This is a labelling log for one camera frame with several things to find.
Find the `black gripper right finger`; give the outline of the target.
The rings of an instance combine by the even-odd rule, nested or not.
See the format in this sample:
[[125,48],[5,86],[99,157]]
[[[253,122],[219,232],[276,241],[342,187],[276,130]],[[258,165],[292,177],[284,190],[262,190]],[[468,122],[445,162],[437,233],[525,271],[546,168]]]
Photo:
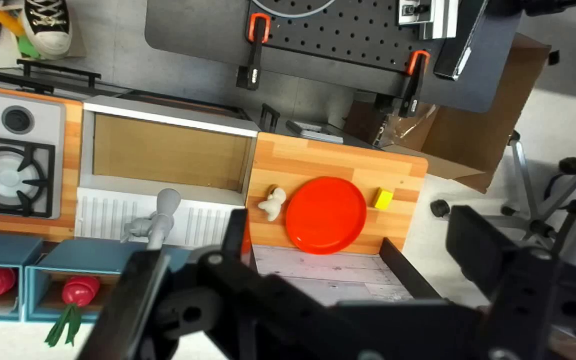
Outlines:
[[476,354],[483,360],[544,360],[553,261],[510,241],[470,206],[453,206],[445,250],[490,300]]

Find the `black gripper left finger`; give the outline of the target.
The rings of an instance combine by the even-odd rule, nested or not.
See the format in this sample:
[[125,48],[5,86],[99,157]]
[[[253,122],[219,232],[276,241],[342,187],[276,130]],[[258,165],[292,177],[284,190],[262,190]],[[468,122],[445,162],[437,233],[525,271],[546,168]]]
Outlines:
[[134,252],[104,302],[77,360],[134,360],[166,275],[166,254],[158,250]]

